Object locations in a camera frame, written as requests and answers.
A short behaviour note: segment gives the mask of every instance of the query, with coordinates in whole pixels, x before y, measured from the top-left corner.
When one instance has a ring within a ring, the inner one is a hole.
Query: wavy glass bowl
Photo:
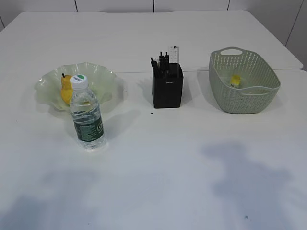
[[[37,100],[49,104],[58,110],[69,110],[61,97],[61,76],[84,74],[88,77],[89,87],[95,93],[99,103],[109,101],[116,88],[116,74],[104,66],[84,62],[61,66],[45,74],[35,85]]]

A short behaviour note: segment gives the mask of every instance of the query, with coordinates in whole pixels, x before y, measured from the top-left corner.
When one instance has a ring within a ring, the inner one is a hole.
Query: green plastic basket
[[[222,54],[226,50],[240,54]],[[233,74],[241,77],[238,89],[230,86]],[[264,110],[280,88],[280,81],[257,53],[237,47],[214,51],[210,56],[210,86],[220,108],[232,114],[253,114]]]

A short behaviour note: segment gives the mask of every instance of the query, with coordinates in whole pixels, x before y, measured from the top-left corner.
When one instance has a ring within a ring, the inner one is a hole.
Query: white wall
[[[248,10],[285,45],[302,0],[230,0],[230,10]]]
[[[78,11],[153,12],[154,0],[76,0]]]
[[[76,11],[76,7],[74,0],[0,0],[5,26],[24,11]]]
[[[155,12],[227,10],[228,0],[154,0]]]
[[[307,0],[304,1],[286,46],[304,65],[307,71]]]

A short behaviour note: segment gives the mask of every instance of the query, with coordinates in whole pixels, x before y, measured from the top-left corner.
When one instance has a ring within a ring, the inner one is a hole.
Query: plastic water bottle
[[[102,125],[100,105],[95,94],[88,87],[85,75],[71,77],[71,115],[79,139],[86,149],[95,149],[106,142]]]

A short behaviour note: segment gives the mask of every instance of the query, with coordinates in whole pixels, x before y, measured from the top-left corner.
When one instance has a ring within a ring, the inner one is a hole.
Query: pen holder
[[[181,104],[183,73],[180,64],[169,64],[167,77],[153,70],[153,103],[156,109],[179,108]]]

